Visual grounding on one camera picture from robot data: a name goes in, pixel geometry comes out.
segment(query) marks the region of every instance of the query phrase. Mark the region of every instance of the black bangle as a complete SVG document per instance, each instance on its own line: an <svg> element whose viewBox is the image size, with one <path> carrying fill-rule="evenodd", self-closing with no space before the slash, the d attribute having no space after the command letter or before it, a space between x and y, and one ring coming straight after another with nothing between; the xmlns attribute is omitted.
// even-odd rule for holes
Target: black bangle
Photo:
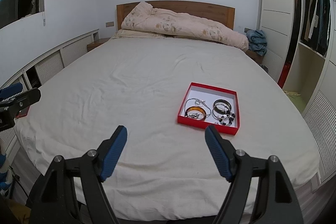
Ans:
<svg viewBox="0 0 336 224"><path fill-rule="evenodd" d="M225 109L218 108L219 105L224 106ZM223 99L214 101L212 107L215 112L222 114L222 115L230 115L231 110L232 110L231 104L228 101L223 100Z"/></svg>

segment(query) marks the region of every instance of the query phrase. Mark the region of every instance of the white bed sheet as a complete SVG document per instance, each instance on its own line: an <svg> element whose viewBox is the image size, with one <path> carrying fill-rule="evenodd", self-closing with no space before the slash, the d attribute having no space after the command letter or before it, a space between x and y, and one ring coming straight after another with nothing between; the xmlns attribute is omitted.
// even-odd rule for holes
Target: white bed sheet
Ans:
<svg viewBox="0 0 336 224"><path fill-rule="evenodd" d="M237 92L240 129L223 135L234 147L254 157L277 155L295 188L316 173L316 142L272 78L238 48L189 39L110 40L43 85L40 102L16 122L15 132L44 174L54 156L81 156L122 124L128 141L104 182L117 217L215 215L229 184L216 169L204 131L176 123L191 82ZM75 184L84 202L80 181ZM247 213L256 188L253 179Z"/></svg>

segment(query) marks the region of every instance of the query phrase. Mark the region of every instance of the screw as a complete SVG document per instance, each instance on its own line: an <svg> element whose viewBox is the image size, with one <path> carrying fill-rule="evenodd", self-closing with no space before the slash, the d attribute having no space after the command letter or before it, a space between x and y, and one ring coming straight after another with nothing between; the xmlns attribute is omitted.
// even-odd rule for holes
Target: screw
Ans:
<svg viewBox="0 0 336 224"><path fill-rule="evenodd" d="M245 151L244 150L242 150L242 149L237 149L236 150L236 154L238 155L238 156L244 156L245 155Z"/></svg>
<svg viewBox="0 0 336 224"><path fill-rule="evenodd" d="M54 161L56 161L56 162L60 162L61 160L62 160L62 156L56 156L54 158Z"/></svg>
<svg viewBox="0 0 336 224"><path fill-rule="evenodd" d="M87 155L88 155L89 157L94 157L95 155L97 155L97 151L94 150L94 149L89 150L88 153L87 153Z"/></svg>
<svg viewBox="0 0 336 224"><path fill-rule="evenodd" d="M269 157L270 159L271 159L271 161L273 161L273 162L277 162L277 161L279 161L279 158L277 157L277 156L275 156L275 155L272 155L271 157Z"/></svg>

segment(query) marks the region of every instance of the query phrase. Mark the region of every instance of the blue gripper pad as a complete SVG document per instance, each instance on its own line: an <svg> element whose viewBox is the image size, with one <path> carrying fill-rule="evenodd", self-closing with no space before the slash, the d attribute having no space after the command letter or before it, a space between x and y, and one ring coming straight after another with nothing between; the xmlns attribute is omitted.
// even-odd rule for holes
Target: blue gripper pad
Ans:
<svg viewBox="0 0 336 224"><path fill-rule="evenodd" d="M220 175L226 178L226 180L231 180L232 173L230 171L229 158L225 154L222 146L220 145L219 141L217 140L214 132L210 129L210 127L207 127L205 129L205 142L208 145L208 148L210 150L213 160L215 161Z"/></svg>
<svg viewBox="0 0 336 224"><path fill-rule="evenodd" d="M116 137L115 141L111 145L110 149L108 150L103 163L102 163L102 170L100 173L100 179L105 181L108 177L110 177L113 173L115 166L119 160L121 152L124 149L124 146L127 141L127 129L126 127L122 127L121 131L119 132L118 136Z"/></svg>
<svg viewBox="0 0 336 224"><path fill-rule="evenodd" d="M16 83L10 85L7 88L0 90L0 101L5 100L13 95L20 93L23 90L23 86L21 83Z"/></svg>

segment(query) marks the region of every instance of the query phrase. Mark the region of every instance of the amber bangle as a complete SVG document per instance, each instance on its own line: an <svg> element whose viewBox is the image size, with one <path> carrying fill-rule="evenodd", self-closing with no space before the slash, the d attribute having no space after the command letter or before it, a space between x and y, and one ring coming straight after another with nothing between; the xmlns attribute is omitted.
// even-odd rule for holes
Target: amber bangle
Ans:
<svg viewBox="0 0 336 224"><path fill-rule="evenodd" d="M191 117L191 115L193 115L193 114L189 115L189 112L192 111L192 110L197 110L197 111L201 112L202 115L203 115L203 118L202 119L198 119L198 117L199 117L198 113L194 113L195 114L194 117ZM206 111L202 107L199 107L199 106L191 106L191 107L189 107L185 111L184 115L185 115L185 117L189 117L191 119L197 119L199 121L204 121L206 119L206 117L207 117Z"/></svg>

